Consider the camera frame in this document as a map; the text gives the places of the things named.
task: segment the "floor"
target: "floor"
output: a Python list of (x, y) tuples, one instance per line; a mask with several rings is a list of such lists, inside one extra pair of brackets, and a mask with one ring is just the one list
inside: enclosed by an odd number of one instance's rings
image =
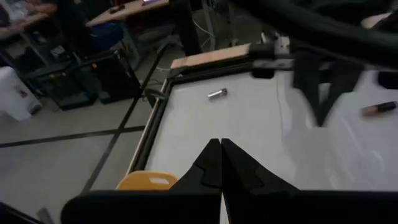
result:
[[(225, 21), (216, 16), (217, 48), (229, 44)], [(203, 16), (196, 22), (205, 27)], [(261, 25), (247, 15), (236, 24), (239, 44), (257, 42)], [(198, 29), (201, 41), (207, 34)], [(207, 51), (208, 42), (203, 45)], [(155, 60), (148, 56), (136, 70), (144, 80)], [(179, 47), (169, 47), (158, 64), (169, 68), (176, 58), (184, 57)], [(152, 79), (163, 82), (167, 71), (156, 70)], [(160, 89), (155, 81), (148, 88)], [(55, 223), (63, 205), (87, 190), (115, 189), (124, 177), (131, 157), (146, 125), (151, 107), (147, 101), (124, 100), (109, 105), (70, 111), (55, 111), (50, 101), (27, 121), (18, 123), (0, 116), (0, 201), (34, 218), (46, 208)]]

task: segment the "small battery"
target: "small battery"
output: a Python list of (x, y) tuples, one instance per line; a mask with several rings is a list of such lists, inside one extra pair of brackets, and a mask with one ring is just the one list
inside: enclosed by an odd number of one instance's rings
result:
[(362, 115), (365, 117), (376, 116), (388, 111), (392, 111), (397, 108), (397, 102), (391, 101), (387, 103), (381, 103), (379, 105), (368, 106), (362, 109)]
[(223, 88), (221, 90), (207, 94), (207, 97), (209, 98), (209, 100), (212, 100), (212, 99), (218, 98), (220, 96), (225, 96), (227, 94), (228, 94), (228, 91), (226, 90), (226, 88)]

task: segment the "table leg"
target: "table leg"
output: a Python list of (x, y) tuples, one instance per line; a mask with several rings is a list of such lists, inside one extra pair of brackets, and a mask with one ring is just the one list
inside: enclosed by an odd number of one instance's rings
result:
[(190, 1), (169, 1), (171, 15), (174, 17), (175, 28), (180, 35), (183, 50), (186, 56), (202, 53), (198, 40), (197, 28), (193, 23)]
[(134, 55), (132, 67), (133, 69), (137, 69), (145, 57), (145, 52), (142, 49), (142, 46), (139, 43), (137, 37), (130, 31), (127, 23), (125, 21), (121, 21), (120, 25), (122, 27), (124, 35), (126, 36), (127, 42), (129, 43), (130, 49), (132, 50), (132, 53)]
[(3, 46), (0, 46), (0, 57), (10, 67), (12, 67), (17, 72), (18, 75), (22, 74), (22, 72), (18, 68), (18, 64), (16, 63), (16, 61), (13, 59), (13, 57), (11, 57), (11, 55), (9, 55), (9, 53), (7, 52), (7, 50)]
[(159, 48), (157, 49), (156, 53), (159, 54), (163, 48), (165, 48), (169, 44), (175, 44), (180, 47), (183, 47), (180, 41), (180, 36), (179, 35), (169, 35), (166, 37), (160, 44)]
[(228, 4), (228, 14), (229, 14), (229, 28), (232, 33), (231, 47), (234, 47), (238, 44), (238, 34), (236, 32), (236, 23), (235, 23), (235, 8), (229, 3)]
[(216, 49), (216, 34), (214, 32), (213, 19), (210, 14), (209, 5), (207, 5), (207, 0), (201, 0), (201, 5), (203, 7), (203, 12), (205, 14), (207, 31), (211, 33), (209, 38), (210, 38), (210, 50), (212, 51)]
[(20, 33), (21, 37), (29, 44), (32, 50), (36, 53), (36, 55), (43, 61), (45, 66), (49, 66), (51, 64), (52, 59), (45, 54), (40, 53), (40, 46), (36, 44), (34, 40), (32, 40), (30, 34), (25, 32)]

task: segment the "wooden desk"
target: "wooden desk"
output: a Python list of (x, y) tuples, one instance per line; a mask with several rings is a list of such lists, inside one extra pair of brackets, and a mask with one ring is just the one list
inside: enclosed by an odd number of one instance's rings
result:
[(138, 14), (140, 12), (145, 12), (148, 10), (157, 9), (160, 7), (164, 7), (169, 5), (169, 0), (158, 0), (156, 2), (149, 3), (144, 5), (144, 0), (132, 1), (125, 4), (125, 9), (116, 12), (114, 14), (110, 14), (109, 10), (103, 12), (99, 16), (95, 17), (91, 21), (86, 23), (87, 27), (92, 27), (98, 24), (102, 24), (104, 22), (109, 21), (123, 21), (126, 20), (127, 17), (131, 15)]
[[(43, 13), (37, 13), (31, 16), (26, 17), (23, 22), (20, 22), (18, 24), (14, 24), (9, 27), (1, 28), (0, 29), (0, 40), (4, 40), (6, 38), (9, 38), (13, 35), (20, 34), (21, 37), (29, 43), (30, 47), (32, 50), (36, 53), (36, 55), (43, 61), (45, 65), (48, 65), (50, 62), (47, 57), (43, 56), (40, 54), (40, 50), (34, 43), (34, 41), (29, 39), (28, 35), (24, 35), (25, 28), (32, 26), (44, 19), (49, 18), (50, 16), (47, 14)], [(1, 45), (0, 43), (0, 57), (12, 68), (16, 70), (17, 73), (21, 73), (21, 71), (18, 69), (17, 64), (15, 63), (14, 59), (8, 54), (7, 50), (4, 48), (4, 46)]]
[(130, 31), (128, 25), (125, 23), (125, 20), (127, 19), (127, 17), (131, 15), (167, 6), (169, 5), (169, 0), (158, 0), (156, 2), (152, 2), (147, 5), (144, 5), (144, 0), (139, 0), (139, 1), (132, 1), (124, 5), (126, 8), (114, 14), (110, 14), (109, 10), (106, 10), (99, 16), (87, 22), (86, 26), (92, 27), (105, 22), (119, 21), (123, 29), (123, 32), (127, 37), (127, 41), (131, 48), (131, 51), (134, 54), (134, 61), (132, 63), (132, 67), (133, 69), (136, 69), (139, 66), (139, 64), (143, 61), (145, 57), (144, 55), (146, 53), (142, 49), (142, 46), (139, 43), (138, 38)]
[(26, 27), (29, 27), (31, 25), (34, 25), (46, 18), (48, 18), (49, 15), (43, 14), (43, 13), (38, 13), (34, 14), (32, 16), (26, 17), (23, 22), (9, 26), (9, 27), (3, 27), (0, 29), (0, 40), (4, 40), (8, 37), (11, 37), (12, 35), (20, 34), (21, 32), (24, 31)]
[(229, 58), (235, 58), (246, 55), (248, 53), (250, 44), (239, 45), (235, 47), (229, 47), (221, 50), (214, 50), (198, 55), (192, 55), (189, 57), (175, 59), (171, 65), (171, 69), (176, 69), (185, 66), (200, 65), (203, 63), (216, 62), (219, 60), (225, 60)]

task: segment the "wooden table edge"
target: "wooden table edge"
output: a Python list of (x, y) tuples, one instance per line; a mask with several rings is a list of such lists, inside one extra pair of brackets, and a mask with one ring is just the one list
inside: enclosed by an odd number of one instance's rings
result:
[[(137, 4), (137, 2), (127, 2), (124, 5), (134, 4), (134, 3)], [(158, 9), (160, 7), (165, 7), (165, 6), (168, 6), (169, 4), (170, 4), (169, 0), (158, 0), (158, 1), (148, 4), (146, 6), (141, 5), (141, 8), (143, 8), (141, 10), (137, 10), (137, 11), (134, 11), (131, 13), (126, 13), (126, 14), (123, 14), (120, 16), (115, 16), (115, 18), (102, 19), (102, 17), (105, 17), (105, 16), (111, 17), (111, 14), (109, 13), (109, 10), (111, 8), (109, 8), (109, 9), (105, 10), (104, 12), (102, 12), (100, 15), (96, 16), (94, 19), (88, 21), (85, 25), (86, 25), (86, 27), (93, 27), (95, 25), (102, 24), (105, 22), (110, 22), (110, 21), (124, 21), (127, 19), (127, 17), (129, 17), (131, 15), (142, 13), (142, 12), (153, 10), (153, 9)]]
[(170, 68), (176, 69), (186, 66), (191, 67), (195, 65), (201, 65), (204, 63), (216, 62), (220, 60), (243, 56), (248, 53), (249, 46), (250, 44), (244, 44), (235, 47), (229, 47), (226, 49), (214, 50), (207, 53), (192, 55), (184, 58), (178, 58), (173, 60), (173, 63), (170, 66)]

